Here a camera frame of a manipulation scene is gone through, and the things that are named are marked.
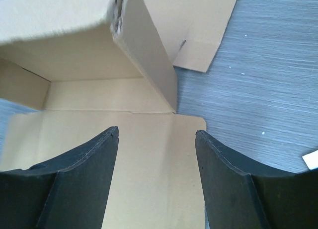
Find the white packet with blue label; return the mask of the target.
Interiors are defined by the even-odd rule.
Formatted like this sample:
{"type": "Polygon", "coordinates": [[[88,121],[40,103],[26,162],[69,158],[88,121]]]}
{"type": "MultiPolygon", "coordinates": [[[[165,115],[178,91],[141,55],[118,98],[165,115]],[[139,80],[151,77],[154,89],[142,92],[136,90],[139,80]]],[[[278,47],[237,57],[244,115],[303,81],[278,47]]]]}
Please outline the white packet with blue label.
{"type": "Polygon", "coordinates": [[[318,168],[318,150],[302,156],[302,159],[309,170],[318,168]]]}

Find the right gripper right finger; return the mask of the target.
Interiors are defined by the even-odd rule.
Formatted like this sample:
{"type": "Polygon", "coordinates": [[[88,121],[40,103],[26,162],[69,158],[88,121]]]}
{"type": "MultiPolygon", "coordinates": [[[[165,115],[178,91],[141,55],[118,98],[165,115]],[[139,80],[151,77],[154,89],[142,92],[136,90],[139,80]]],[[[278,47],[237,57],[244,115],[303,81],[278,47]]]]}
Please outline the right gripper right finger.
{"type": "Polygon", "coordinates": [[[200,130],[195,138],[212,229],[315,229],[318,171],[292,173],[253,160],[200,130]]]}

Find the brown cardboard box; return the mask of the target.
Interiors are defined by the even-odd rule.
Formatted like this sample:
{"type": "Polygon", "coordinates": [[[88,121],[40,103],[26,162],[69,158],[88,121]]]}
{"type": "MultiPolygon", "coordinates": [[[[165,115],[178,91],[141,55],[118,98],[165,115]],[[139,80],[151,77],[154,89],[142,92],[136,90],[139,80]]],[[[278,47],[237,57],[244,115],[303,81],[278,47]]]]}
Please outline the brown cardboard box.
{"type": "Polygon", "coordinates": [[[0,171],[26,170],[106,129],[119,145],[101,229],[203,229],[195,135],[144,0],[0,0],[0,171]]]}

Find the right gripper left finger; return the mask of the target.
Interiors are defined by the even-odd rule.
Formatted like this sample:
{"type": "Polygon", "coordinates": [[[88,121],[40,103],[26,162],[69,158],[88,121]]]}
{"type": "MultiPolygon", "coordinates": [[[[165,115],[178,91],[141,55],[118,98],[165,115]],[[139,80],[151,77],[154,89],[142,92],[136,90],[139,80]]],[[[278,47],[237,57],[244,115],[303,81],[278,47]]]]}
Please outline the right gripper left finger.
{"type": "Polygon", "coordinates": [[[113,126],[29,169],[1,172],[1,228],[101,228],[118,145],[113,126]]]}

